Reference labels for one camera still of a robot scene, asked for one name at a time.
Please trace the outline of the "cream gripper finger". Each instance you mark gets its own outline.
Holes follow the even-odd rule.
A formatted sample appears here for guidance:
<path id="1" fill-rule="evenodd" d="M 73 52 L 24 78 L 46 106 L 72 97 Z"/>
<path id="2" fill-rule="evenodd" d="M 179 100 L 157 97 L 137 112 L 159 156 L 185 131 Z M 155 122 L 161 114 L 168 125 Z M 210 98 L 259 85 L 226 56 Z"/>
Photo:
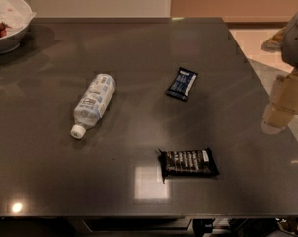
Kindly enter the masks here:
<path id="1" fill-rule="evenodd" d="M 298 115 L 298 70 L 278 75 L 273 82 L 261 123 L 267 134 L 278 134 Z"/>

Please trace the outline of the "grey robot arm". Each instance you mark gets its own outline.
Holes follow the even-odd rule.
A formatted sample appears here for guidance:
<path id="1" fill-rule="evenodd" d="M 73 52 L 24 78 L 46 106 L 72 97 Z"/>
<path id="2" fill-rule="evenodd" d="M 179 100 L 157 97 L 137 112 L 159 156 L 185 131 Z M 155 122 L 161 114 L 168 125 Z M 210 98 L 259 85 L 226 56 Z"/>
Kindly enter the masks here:
<path id="1" fill-rule="evenodd" d="M 278 75 L 273 82 L 261 123 L 261 130 L 267 134 L 278 134 L 298 115 L 298 11 L 284 29 L 281 58 L 293 71 Z"/>

